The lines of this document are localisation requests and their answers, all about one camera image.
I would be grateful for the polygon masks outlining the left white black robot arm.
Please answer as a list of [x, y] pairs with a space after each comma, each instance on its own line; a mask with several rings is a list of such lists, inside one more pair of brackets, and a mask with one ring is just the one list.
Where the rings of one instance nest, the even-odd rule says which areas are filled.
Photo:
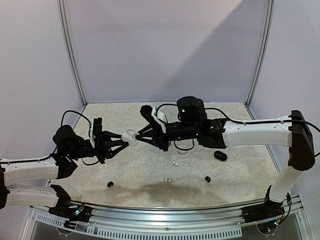
[[76, 160], [96, 157], [103, 164], [128, 146], [137, 145], [134, 136], [93, 128], [91, 138], [76, 135], [70, 125], [61, 126], [53, 136], [57, 152], [36, 159], [0, 162], [0, 206], [32, 205], [55, 208], [63, 217], [74, 213], [71, 197], [59, 185], [25, 186], [22, 182], [42, 179], [66, 179], [76, 170]]

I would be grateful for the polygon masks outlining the white oblong charging case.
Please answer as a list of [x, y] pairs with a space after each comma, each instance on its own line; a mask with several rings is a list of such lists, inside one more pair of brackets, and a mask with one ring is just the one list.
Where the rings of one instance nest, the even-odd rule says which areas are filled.
[[136, 147], [139, 144], [139, 141], [137, 140], [138, 135], [139, 133], [134, 129], [128, 128], [124, 133], [122, 133], [121, 139], [122, 141], [128, 143], [130, 147]]

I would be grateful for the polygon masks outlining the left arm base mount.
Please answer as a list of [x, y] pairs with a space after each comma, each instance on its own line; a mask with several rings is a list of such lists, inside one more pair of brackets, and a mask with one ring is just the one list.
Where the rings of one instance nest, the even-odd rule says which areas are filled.
[[70, 222], [84, 222], [88, 223], [92, 215], [93, 208], [81, 204], [74, 204], [71, 202], [58, 203], [55, 207], [50, 207], [48, 212], [52, 215], [66, 218]]

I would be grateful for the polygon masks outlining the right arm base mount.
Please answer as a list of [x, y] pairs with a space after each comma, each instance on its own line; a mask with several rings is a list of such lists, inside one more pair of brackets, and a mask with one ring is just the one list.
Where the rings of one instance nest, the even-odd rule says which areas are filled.
[[241, 211], [245, 223], [273, 219], [285, 213], [283, 202], [273, 202], [269, 199], [261, 204], [243, 207]]

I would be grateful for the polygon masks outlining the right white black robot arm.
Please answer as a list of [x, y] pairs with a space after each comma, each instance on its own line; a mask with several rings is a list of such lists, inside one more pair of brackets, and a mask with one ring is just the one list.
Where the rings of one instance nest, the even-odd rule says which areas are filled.
[[312, 124], [302, 113], [293, 110], [290, 115], [263, 120], [233, 120], [226, 115], [209, 119], [204, 102], [194, 96], [185, 96], [174, 104], [178, 120], [168, 122], [159, 107], [144, 105], [140, 114], [148, 121], [136, 139], [168, 151], [169, 143], [197, 140], [200, 146], [226, 149], [242, 145], [275, 145], [288, 148], [288, 160], [277, 181], [266, 193], [259, 206], [262, 218], [269, 218], [278, 210], [285, 195], [291, 190], [302, 172], [315, 164]]

